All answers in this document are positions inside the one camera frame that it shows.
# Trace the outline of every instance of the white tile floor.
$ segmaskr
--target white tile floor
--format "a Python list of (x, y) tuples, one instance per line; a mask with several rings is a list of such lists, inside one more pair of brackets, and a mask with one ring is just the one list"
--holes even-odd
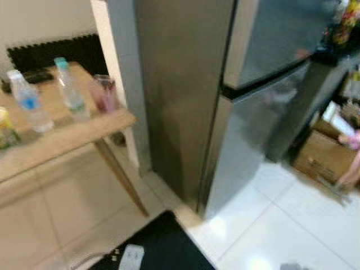
[(0, 185), (0, 268), (69, 269), (169, 208), (219, 269), (278, 270), (296, 262), (360, 270), (358, 193), (343, 207), (313, 181), (264, 162), (246, 188), (202, 221), (156, 174), (140, 179), (116, 154), (151, 217), (140, 214), (95, 149), (83, 147)]

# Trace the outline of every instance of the refrigerator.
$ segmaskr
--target refrigerator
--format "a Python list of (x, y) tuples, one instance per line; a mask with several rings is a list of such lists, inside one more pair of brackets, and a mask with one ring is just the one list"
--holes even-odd
[(249, 184), (337, 0), (138, 0), (153, 170), (200, 216)]

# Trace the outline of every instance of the table leg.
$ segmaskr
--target table leg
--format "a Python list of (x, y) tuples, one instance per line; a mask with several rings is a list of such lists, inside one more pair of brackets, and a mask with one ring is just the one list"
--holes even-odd
[(118, 160), (116, 159), (114, 153), (109, 148), (107, 143), (102, 138), (94, 141), (94, 145), (96, 149), (98, 149), (98, 151), (100, 152), (102, 158), (105, 160), (107, 166), (109, 166), (120, 184), (123, 185), (124, 189), (127, 191), (133, 202), (137, 205), (141, 213), (144, 216), (148, 217), (149, 214), (145, 209), (144, 205), (142, 204), (138, 194), (136, 193), (134, 186), (131, 184), (129, 178), (126, 176), (123, 168), (119, 164)]

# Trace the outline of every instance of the cardboard box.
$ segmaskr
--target cardboard box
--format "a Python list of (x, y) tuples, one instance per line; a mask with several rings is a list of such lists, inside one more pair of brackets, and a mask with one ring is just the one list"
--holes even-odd
[(335, 183), (349, 169), (356, 153), (336, 140), (313, 131), (300, 150), (294, 168), (315, 180), (322, 177)]
[(313, 130), (319, 131), (321, 134), (324, 134), (336, 141), (338, 140), (339, 135), (341, 135), (341, 132), (339, 130), (337, 130), (327, 121), (324, 121), (322, 119), (319, 119), (312, 128)]
[(318, 124), (324, 125), (324, 121), (328, 122), (329, 125), (332, 126), (331, 129), (333, 131), (338, 131), (346, 136), (355, 135), (355, 129), (342, 117), (341, 107), (338, 104), (334, 103), (334, 101), (330, 102)]

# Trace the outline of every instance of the black mat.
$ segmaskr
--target black mat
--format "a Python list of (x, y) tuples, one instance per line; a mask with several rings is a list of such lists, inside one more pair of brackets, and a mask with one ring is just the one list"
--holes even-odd
[[(177, 223), (171, 211), (163, 212), (145, 228), (118, 246), (120, 254), (116, 255), (113, 250), (91, 269), (118, 270), (122, 254), (128, 244), (144, 247), (142, 270), (215, 269)], [(113, 255), (118, 256), (118, 261), (111, 260)]]

